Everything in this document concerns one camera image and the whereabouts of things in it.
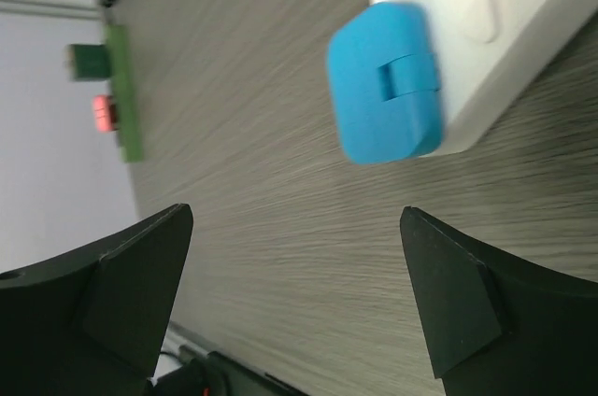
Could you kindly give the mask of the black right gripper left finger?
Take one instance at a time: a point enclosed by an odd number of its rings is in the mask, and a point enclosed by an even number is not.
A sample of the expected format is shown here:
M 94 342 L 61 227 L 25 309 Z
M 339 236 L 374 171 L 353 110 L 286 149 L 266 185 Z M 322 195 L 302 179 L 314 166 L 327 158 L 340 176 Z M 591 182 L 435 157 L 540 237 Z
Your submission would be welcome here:
M 141 395 L 160 356 L 191 243 L 176 204 L 1 275 L 4 395 Z

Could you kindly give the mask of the white triangular power strip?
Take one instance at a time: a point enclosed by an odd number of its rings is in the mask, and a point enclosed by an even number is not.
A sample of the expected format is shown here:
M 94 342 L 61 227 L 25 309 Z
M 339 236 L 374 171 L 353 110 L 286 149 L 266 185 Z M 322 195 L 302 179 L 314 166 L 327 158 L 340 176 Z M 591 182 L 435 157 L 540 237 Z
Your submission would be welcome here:
M 426 11 L 441 76 L 441 155 L 474 146 L 597 10 L 597 0 L 370 1 Z

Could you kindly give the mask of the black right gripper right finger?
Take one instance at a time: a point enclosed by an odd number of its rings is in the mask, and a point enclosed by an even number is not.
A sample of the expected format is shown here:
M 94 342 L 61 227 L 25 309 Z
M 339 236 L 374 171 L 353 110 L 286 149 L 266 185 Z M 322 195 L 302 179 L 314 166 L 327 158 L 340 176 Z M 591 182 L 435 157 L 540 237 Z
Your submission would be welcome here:
M 434 377 L 447 395 L 594 395 L 597 285 L 408 206 L 400 233 Z

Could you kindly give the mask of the dark green cube adapter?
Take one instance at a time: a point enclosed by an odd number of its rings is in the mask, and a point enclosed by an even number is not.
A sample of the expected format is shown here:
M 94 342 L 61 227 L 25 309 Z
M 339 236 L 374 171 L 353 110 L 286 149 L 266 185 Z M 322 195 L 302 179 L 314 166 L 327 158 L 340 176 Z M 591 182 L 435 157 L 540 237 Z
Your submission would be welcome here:
M 69 44 L 65 48 L 66 65 L 74 81 L 105 81 L 111 77 L 107 46 L 104 44 Z

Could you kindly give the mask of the blue plug adapter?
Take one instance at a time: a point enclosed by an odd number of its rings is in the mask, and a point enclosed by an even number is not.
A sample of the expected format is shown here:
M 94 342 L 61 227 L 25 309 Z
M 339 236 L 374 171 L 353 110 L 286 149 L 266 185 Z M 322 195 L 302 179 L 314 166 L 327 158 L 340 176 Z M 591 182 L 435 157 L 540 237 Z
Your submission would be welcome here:
M 340 146 L 350 161 L 396 162 L 440 147 L 440 76 L 422 7 L 370 6 L 333 35 L 326 69 Z

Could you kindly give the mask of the pink plug on green strip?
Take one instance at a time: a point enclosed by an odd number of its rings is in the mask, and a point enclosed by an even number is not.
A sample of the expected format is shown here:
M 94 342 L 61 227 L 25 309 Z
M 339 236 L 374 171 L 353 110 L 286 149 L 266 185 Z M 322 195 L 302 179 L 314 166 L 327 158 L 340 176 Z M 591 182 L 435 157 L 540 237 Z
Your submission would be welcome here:
M 99 132 L 114 132 L 118 128 L 116 105 L 108 94 L 96 95 L 93 98 L 93 114 Z

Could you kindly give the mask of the green power strip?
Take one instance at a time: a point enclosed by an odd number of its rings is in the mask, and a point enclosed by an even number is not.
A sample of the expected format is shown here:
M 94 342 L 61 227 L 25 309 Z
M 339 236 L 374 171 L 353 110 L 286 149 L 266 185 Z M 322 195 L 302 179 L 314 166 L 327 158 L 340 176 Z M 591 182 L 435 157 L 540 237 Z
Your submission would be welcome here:
M 144 148 L 128 31 L 122 24 L 109 24 L 105 27 L 105 37 L 111 70 L 109 82 L 118 117 L 117 134 L 121 156 L 126 163 L 139 163 L 144 160 Z

